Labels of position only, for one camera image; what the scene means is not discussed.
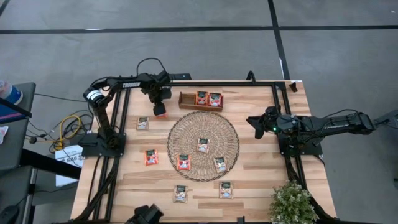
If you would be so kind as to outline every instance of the round woven basket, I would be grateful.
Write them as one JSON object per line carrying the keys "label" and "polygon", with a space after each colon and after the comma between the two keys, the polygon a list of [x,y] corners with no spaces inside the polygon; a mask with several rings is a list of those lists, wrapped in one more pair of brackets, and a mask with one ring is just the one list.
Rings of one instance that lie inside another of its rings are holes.
{"label": "round woven basket", "polygon": [[[208,153],[197,149],[198,139],[208,139]],[[224,117],[196,111],[178,120],[169,133],[167,153],[175,170],[177,156],[191,155],[191,170],[177,170],[184,177],[207,182],[218,179],[233,168],[239,156],[239,139],[232,124]],[[224,157],[228,171],[217,173],[214,158]]]}

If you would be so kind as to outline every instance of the black line on floor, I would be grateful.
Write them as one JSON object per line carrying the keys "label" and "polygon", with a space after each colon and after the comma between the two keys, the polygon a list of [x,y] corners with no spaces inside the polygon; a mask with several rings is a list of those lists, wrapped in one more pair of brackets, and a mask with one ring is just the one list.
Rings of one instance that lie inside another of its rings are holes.
{"label": "black line on floor", "polygon": [[6,7],[7,7],[8,3],[9,3],[10,1],[11,1],[11,0],[4,0],[4,2],[1,4],[1,7],[0,7],[0,16],[1,16],[2,13],[4,12],[4,10],[6,10]]}
{"label": "black line on floor", "polygon": [[285,50],[282,43],[282,37],[280,36],[278,19],[276,17],[274,1],[268,0],[268,6],[269,6],[269,12],[271,13],[272,27],[274,28],[274,35],[279,54],[280,66],[282,67],[282,75],[284,79],[290,80],[290,74],[289,74],[289,69],[287,68]]}
{"label": "black line on floor", "polygon": [[398,29],[398,25],[374,26],[281,26],[279,30],[383,30]]}
{"label": "black line on floor", "polygon": [[104,34],[145,32],[208,32],[208,31],[262,31],[271,26],[214,26],[214,27],[158,27],[115,29],[52,29],[52,30],[0,30],[0,34]]}

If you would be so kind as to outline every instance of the wooden box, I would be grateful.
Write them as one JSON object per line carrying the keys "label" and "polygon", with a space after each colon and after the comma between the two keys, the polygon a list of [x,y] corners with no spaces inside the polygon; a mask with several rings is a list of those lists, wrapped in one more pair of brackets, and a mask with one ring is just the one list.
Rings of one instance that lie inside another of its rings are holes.
{"label": "wooden box", "polygon": [[191,110],[203,110],[203,111],[217,111],[221,112],[224,105],[224,96],[221,97],[221,106],[207,106],[207,105],[196,105],[194,93],[182,93],[180,92],[180,99],[178,100],[178,106],[180,109],[191,109]]}

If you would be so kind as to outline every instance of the wooden table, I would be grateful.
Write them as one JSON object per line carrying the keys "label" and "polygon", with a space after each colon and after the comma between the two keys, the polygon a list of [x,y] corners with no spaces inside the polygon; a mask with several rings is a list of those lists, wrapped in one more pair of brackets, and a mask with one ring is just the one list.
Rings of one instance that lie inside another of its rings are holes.
{"label": "wooden table", "polygon": [[[303,83],[297,83],[297,88],[296,93],[287,90],[292,114],[310,115]],[[178,108],[179,93],[195,93],[197,90],[224,95],[224,108],[220,114],[233,124],[240,141],[238,161],[231,172],[212,182],[193,182],[183,178],[174,170],[167,156],[170,129],[183,115],[193,111]],[[279,99],[283,105],[281,93]],[[173,87],[172,98],[164,100],[164,103],[168,117],[156,119],[152,111],[153,104],[148,97],[140,89],[131,92],[125,130],[127,145],[119,165],[111,222],[125,222],[133,216],[136,207],[153,203],[164,213],[162,222],[235,222],[237,217],[243,215],[247,222],[270,221],[268,209],[272,202],[272,188],[287,182],[285,162],[279,154],[276,136],[265,133],[262,139],[255,139],[254,128],[245,119],[263,114],[265,108],[274,105],[271,87]],[[112,108],[113,104],[110,103],[109,117]],[[136,130],[139,116],[149,116],[149,130]],[[158,150],[159,164],[144,165],[144,151],[148,149]],[[314,156],[302,156],[302,160],[308,189],[323,209],[335,216],[323,164]],[[71,218],[77,217],[86,207],[95,162],[96,158],[93,157],[84,163]],[[101,165],[96,172],[93,194],[98,187],[100,169]],[[234,199],[218,198],[218,184],[221,180],[233,181]],[[189,187],[187,204],[172,202],[175,185]],[[107,195],[102,200],[100,218],[104,217],[106,198]]]}

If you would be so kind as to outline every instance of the potted plant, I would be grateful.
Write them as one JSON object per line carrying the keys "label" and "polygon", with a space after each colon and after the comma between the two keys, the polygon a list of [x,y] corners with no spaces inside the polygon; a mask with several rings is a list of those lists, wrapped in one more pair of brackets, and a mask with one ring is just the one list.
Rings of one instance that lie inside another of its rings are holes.
{"label": "potted plant", "polygon": [[270,216],[273,222],[284,224],[314,223],[318,216],[310,204],[310,192],[295,181],[279,188],[272,194]]}

